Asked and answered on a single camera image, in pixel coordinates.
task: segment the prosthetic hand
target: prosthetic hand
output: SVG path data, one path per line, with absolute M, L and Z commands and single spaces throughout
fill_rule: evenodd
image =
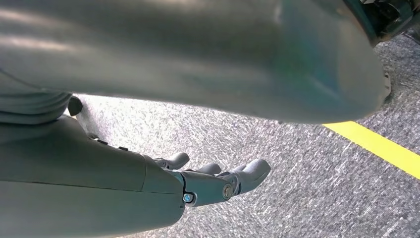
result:
M 70 117 L 0 123 L 0 237 L 118 237 L 176 223 L 186 206 L 225 202 L 270 172 L 264 160 L 221 172 L 181 170 L 185 153 L 152 159 L 89 138 Z
M 183 184 L 183 201 L 191 207 L 224 202 L 232 196 L 249 192 L 264 181 L 271 169 L 265 160 L 256 159 L 222 173 L 215 163 L 206 164 L 196 171 L 180 171 L 189 161 L 185 153 L 176 154 L 168 160 L 159 158 L 154 161 Z

